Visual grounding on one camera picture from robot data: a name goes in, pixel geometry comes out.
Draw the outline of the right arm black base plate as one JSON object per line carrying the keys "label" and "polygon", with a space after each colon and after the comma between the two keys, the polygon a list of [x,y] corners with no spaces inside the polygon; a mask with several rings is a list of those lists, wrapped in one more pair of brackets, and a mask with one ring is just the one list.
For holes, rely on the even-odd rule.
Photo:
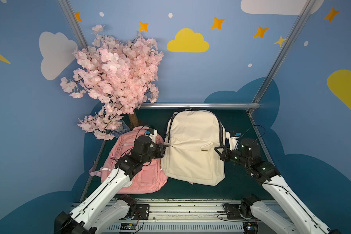
{"label": "right arm black base plate", "polygon": [[246,219],[246,220],[258,219],[252,214],[250,210],[250,206],[245,203],[244,204],[224,203],[222,207],[224,211],[227,213],[228,219]]}

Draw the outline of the beige and navy backpack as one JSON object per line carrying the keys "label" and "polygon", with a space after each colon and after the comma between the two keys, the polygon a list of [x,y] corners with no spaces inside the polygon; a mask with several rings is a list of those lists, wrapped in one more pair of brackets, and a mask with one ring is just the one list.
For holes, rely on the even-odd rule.
{"label": "beige and navy backpack", "polygon": [[161,168],[166,176],[191,184],[216,186],[225,178],[217,153],[225,145],[225,128],[207,110],[172,114],[166,130]]}

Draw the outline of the aluminium left corner post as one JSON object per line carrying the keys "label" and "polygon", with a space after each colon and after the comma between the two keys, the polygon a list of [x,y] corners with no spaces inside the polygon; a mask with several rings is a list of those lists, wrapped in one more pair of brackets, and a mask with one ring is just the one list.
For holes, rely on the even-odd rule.
{"label": "aluminium left corner post", "polygon": [[79,21],[77,20],[77,17],[75,15],[75,12],[72,8],[72,5],[69,0],[58,0],[59,5],[64,13],[64,15],[67,18],[67,21],[77,39],[77,43],[81,49],[87,48],[88,43],[86,41],[86,38],[81,30],[81,27],[79,25]]}

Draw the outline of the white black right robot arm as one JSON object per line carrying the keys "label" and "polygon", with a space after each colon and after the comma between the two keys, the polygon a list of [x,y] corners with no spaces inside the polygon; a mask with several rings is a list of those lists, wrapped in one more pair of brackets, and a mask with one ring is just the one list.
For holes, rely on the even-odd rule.
{"label": "white black right robot arm", "polygon": [[278,169],[260,155],[260,147],[254,139],[230,137],[225,145],[214,149],[222,161],[231,161],[242,167],[278,203],[289,217],[286,220],[269,208],[258,196],[251,195],[241,200],[239,207],[228,208],[229,214],[240,216],[246,222],[244,233],[258,233],[258,224],[264,222],[278,234],[338,234],[338,229],[329,228],[291,190]]}

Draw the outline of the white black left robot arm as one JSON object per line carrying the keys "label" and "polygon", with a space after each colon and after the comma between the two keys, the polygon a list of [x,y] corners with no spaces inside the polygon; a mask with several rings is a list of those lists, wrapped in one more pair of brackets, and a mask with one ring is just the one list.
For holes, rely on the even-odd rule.
{"label": "white black left robot arm", "polygon": [[128,154],[121,156],[111,174],[79,206],[70,213],[61,212],[54,221],[56,234],[100,234],[113,222],[132,218],[136,200],[128,195],[120,197],[107,208],[111,199],[138,174],[144,164],[164,157],[166,145],[157,144],[153,135],[139,136]]}

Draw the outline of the pink artificial blossom tree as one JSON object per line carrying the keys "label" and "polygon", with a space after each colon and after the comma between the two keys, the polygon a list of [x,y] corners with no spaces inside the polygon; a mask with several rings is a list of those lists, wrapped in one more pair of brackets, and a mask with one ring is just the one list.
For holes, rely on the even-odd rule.
{"label": "pink artificial blossom tree", "polygon": [[78,126],[97,139],[112,140],[124,115],[134,115],[143,103],[157,101],[155,82],[164,53],[155,39],[141,33],[123,43],[103,30],[100,24],[92,28],[93,44],[73,53],[80,68],[72,79],[61,78],[60,86],[73,98],[88,95],[102,103],[99,112],[85,116]]}

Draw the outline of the pink backpack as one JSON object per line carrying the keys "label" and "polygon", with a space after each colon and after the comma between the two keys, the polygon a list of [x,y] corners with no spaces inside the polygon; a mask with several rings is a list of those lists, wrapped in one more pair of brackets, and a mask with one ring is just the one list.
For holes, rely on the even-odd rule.
{"label": "pink backpack", "polygon": [[[91,169],[91,176],[98,176],[101,182],[104,182],[111,174],[117,160],[128,154],[134,147],[134,141],[137,137],[145,135],[148,127],[135,127],[132,131],[121,135],[116,144],[111,149],[104,165],[97,171]],[[118,194],[138,195],[149,194],[160,190],[167,182],[168,177],[161,168],[161,160],[154,159],[150,164],[144,165],[143,169],[136,174],[128,185],[119,190]]]}

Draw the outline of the aluminium corner post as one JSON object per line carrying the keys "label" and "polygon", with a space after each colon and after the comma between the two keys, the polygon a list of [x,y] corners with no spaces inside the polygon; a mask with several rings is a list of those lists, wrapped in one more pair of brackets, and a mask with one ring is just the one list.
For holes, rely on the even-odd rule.
{"label": "aluminium corner post", "polygon": [[86,41],[86,38],[81,30],[81,27],[79,25],[79,21],[77,20],[77,17],[75,15],[75,12],[72,8],[72,5],[69,0],[58,0],[59,5],[64,13],[64,15],[67,18],[67,21],[77,39],[77,43],[81,49],[87,48],[88,43]]}
{"label": "aluminium corner post", "polygon": [[285,41],[285,44],[280,49],[272,67],[270,68],[268,74],[264,78],[261,86],[259,87],[256,95],[252,100],[252,104],[258,105],[262,97],[264,96],[265,92],[267,91],[269,85],[273,81],[275,75],[279,71],[282,63],[286,59],[286,56],[290,52],[293,44],[295,43],[296,39],[298,38],[299,34],[301,33],[302,29],[304,28],[305,24],[307,23],[309,17],[311,16],[311,11],[316,4],[316,0],[309,0],[306,1],[303,9],[301,10],[298,18],[296,19],[292,29],[288,34],[288,39]]}

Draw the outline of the green circuit board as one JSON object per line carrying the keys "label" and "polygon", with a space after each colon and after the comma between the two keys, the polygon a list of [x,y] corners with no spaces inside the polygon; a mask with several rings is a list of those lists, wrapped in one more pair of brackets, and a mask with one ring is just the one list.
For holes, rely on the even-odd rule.
{"label": "green circuit board", "polygon": [[243,223],[243,234],[257,234],[258,233],[258,224],[244,222]]}
{"label": "green circuit board", "polygon": [[120,224],[120,233],[134,233],[138,230],[138,225],[134,223],[121,223]]}

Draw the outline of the aluminium back rail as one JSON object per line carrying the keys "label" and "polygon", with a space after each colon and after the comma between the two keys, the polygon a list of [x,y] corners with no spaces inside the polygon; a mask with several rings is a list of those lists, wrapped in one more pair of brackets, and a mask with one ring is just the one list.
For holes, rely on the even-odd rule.
{"label": "aluminium back rail", "polygon": [[258,109],[258,103],[144,103],[141,105],[143,109]]}

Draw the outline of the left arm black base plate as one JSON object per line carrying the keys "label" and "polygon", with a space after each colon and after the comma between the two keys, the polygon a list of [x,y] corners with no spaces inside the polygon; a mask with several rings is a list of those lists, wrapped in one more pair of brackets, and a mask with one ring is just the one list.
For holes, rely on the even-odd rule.
{"label": "left arm black base plate", "polygon": [[148,220],[150,212],[149,204],[137,204],[135,212],[133,213],[132,220]]}

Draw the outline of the left green circuit board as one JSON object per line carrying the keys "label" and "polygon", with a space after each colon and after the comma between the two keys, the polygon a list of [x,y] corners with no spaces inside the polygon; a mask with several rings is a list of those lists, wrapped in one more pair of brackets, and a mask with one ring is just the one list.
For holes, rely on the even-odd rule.
{"label": "left green circuit board", "polygon": [[138,225],[134,223],[121,223],[120,224],[120,233],[134,233],[138,230]]}

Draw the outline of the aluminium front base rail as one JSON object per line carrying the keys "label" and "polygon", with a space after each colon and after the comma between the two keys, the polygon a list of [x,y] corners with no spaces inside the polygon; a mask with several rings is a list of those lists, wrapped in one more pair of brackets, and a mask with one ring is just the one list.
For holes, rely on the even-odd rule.
{"label": "aluminium front base rail", "polygon": [[171,201],[167,206],[169,211],[165,211],[165,206],[162,206],[161,217],[169,215],[173,219],[195,221],[208,220],[212,218],[212,215],[218,215],[218,210],[221,210],[222,204],[220,206],[212,206],[210,202],[201,201],[201,200],[191,200],[191,201],[182,201],[181,206],[177,208],[175,202]]}

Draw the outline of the right green circuit board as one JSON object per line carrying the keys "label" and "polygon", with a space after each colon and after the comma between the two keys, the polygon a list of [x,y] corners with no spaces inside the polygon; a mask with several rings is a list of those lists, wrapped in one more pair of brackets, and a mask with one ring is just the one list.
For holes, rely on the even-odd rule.
{"label": "right green circuit board", "polygon": [[244,222],[243,223],[243,234],[257,234],[258,233],[258,224]]}

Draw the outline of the aluminium right corner post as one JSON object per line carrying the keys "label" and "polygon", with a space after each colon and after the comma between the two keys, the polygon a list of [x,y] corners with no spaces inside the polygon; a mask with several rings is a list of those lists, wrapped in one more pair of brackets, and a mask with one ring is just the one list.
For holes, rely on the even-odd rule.
{"label": "aluminium right corner post", "polygon": [[259,87],[256,95],[252,100],[252,104],[258,105],[262,97],[264,96],[265,92],[267,91],[269,85],[273,81],[275,75],[279,71],[282,63],[286,59],[286,56],[290,52],[293,44],[295,43],[296,39],[298,38],[299,34],[301,33],[302,29],[304,28],[305,24],[307,23],[309,17],[311,16],[311,11],[316,4],[316,0],[309,0],[306,1],[303,9],[301,10],[298,18],[296,19],[292,29],[288,34],[288,39],[285,41],[285,44],[280,49],[272,67],[270,68],[268,74],[264,78],[261,86]]}

